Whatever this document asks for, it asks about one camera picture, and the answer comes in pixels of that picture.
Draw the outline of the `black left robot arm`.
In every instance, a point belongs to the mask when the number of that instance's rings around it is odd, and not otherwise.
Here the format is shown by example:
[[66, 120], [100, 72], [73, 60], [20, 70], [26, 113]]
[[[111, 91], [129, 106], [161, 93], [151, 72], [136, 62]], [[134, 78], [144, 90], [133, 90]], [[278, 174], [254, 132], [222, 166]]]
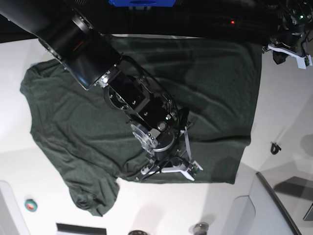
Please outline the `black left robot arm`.
[[278, 20], [276, 32], [269, 38], [263, 52], [272, 52], [276, 64], [287, 57], [296, 60], [300, 69], [313, 65], [307, 44], [313, 40], [313, 2], [311, 0], [262, 0], [265, 9]]

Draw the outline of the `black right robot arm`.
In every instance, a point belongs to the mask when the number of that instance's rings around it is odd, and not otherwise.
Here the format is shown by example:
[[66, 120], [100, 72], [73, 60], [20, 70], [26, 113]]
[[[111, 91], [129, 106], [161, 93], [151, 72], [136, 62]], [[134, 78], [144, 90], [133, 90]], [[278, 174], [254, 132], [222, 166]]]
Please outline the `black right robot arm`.
[[3, 0], [0, 13], [35, 35], [85, 89], [100, 86], [105, 100], [131, 121], [146, 151], [144, 180], [157, 173], [181, 173], [193, 181], [200, 164], [192, 158], [189, 109], [132, 57], [116, 51], [91, 22], [63, 0]]

